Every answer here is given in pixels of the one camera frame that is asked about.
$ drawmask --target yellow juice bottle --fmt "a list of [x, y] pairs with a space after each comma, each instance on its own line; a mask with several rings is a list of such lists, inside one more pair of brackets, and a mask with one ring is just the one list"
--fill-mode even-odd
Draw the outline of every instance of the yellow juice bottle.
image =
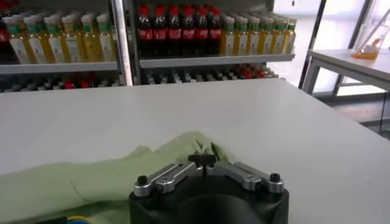
[[222, 36], [222, 48], [221, 56], [233, 56], [233, 47], [234, 47], [234, 24], [235, 20], [232, 17], [226, 18], [225, 23], [225, 32]]
[[66, 46], [65, 37], [59, 33], [58, 27], [55, 23], [55, 19], [52, 17], [46, 17], [44, 21], [49, 31], [49, 44], [54, 54], [55, 62], [71, 62], [68, 47]]
[[260, 29], [260, 41], [258, 45], [259, 54], [270, 54], [272, 43], [272, 31], [274, 30], [274, 19], [263, 17]]
[[272, 33], [271, 54], [281, 54], [283, 52], [283, 40], [285, 39], [285, 29], [287, 20], [278, 19], [276, 29]]
[[37, 63], [45, 64], [54, 62], [54, 56], [51, 52], [49, 41], [39, 34], [40, 30], [38, 30], [35, 19], [32, 17], [25, 17], [23, 18], [23, 21], [27, 26], [29, 43]]
[[259, 29], [260, 19], [256, 17], [251, 17], [250, 19], [250, 31], [248, 42], [246, 46], [246, 54], [247, 55], [256, 55], [258, 54], [258, 43], [260, 41], [260, 33]]
[[114, 39], [110, 32], [111, 27], [108, 23], [108, 16], [106, 14], [98, 16], [97, 22], [99, 24], [99, 40], [102, 46], [103, 60], [104, 61], [115, 61], [116, 60], [116, 52]]
[[292, 51], [294, 49], [294, 42], [295, 42], [295, 26], [296, 26], [297, 20], [296, 19], [290, 19], [288, 23], [288, 27], [285, 31], [285, 39], [283, 43], [283, 53], [284, 54], [292, 54]]
[[234, 37], [233, 55], [246, 55], [246, 46], [248, 41], [248, 19], [241, 17], [239, 19], [239, 31]]
[[7, 25], [7, 30], [10, 33], [10, 44], [19, 62], [21, 64], [36, 63], [37, 61], [35, 60], [29, 41], [21, 34], [18, 22], [12, 17], [4, 17], [3, 21]]
[[86, 62], [87, 55], [85, 53], [84, 42], [82, 37], [74, 31], [73, 19], [68, 16], [63, 17], [62, 23], [64, 26], [64, 37], [71, 57], [71, 62]]
[[101, 61], [102, 60], [102, 48], [99, 41], [99, 36], [95, 35], [92, 30], [92, 17], [90, 15], [84, 15], [81, 17], [84, 28], [84, 44], [87, 50], [88, 61]]

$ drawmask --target black screw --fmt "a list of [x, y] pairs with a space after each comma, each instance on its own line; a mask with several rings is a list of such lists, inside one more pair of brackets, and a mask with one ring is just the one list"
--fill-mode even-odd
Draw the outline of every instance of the black screw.
[[136, 181], [139, 185], [145, 185], [147, 183], [147, 176], [145, 175], [138, 176]]
[[269, 177], [269, 180], [271, 182], [279, 182], [280, 181], [280, 175], [278, 173], [272, 173]]

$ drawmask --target shelf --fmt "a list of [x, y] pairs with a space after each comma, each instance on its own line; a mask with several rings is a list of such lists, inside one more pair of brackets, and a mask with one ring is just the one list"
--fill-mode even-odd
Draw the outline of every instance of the shelf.
[[295, 54], [248, 55], [233, 57], [166, 58], [140, 60], [141, 68], [170, 68], [199, 65], [232, 65], [242, 63], [262, 63], [273, 61], [292, 61]]
[[83, 71], [112, 71], [118, 70], [116, 61], [67, 63], [67, 64], [39, 64], [39, 65], [0, 65], [2, 74], [27, 74], [50, 72], [83, 72]]

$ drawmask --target red label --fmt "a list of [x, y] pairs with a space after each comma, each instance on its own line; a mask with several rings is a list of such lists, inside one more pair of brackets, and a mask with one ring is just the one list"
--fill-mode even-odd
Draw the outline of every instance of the red label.
[[153, 38], [152, 29], [141, 30], [138, 29], [138, 34], [142, 40], [151, 40]]
[[183, 30], [183, 39], [189, 40], [195, 38], [195, 30]]
[[211, 39], [221, 39], [221, 30], [211, 29], [210, 30], [210, 38]]
[[207, 39], [208, 38], [208, 29], [196, 29], [196, 38], [197, 39]]
[[165, 40], [166, 39], [166, 29], [163, 30], [153, 30], [154, 38], [156, 40]]
[[180, 39], [182, 36], [182, 30], [181, 29], [170, 29], [168, 31], [169, 39]]
[[7, 42], [10, 39], [10, 34], [6, 30], [0, 30], [0, 42]]

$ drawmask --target light green cloth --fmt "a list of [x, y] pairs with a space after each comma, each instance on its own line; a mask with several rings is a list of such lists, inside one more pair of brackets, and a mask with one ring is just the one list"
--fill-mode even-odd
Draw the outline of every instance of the light green cloth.
[[[227, 160], [226, 153], [214, 146]], [[189, 132], [155, 152], [139, 146], [119, 159], [49, 164], [0, 176], [0, 223], [34, 223], [63, 215], [84, 215], [93, 224], [130, 223], [127, 198], [137, 176], [207, 151], [211, 154], [211, 142]]]

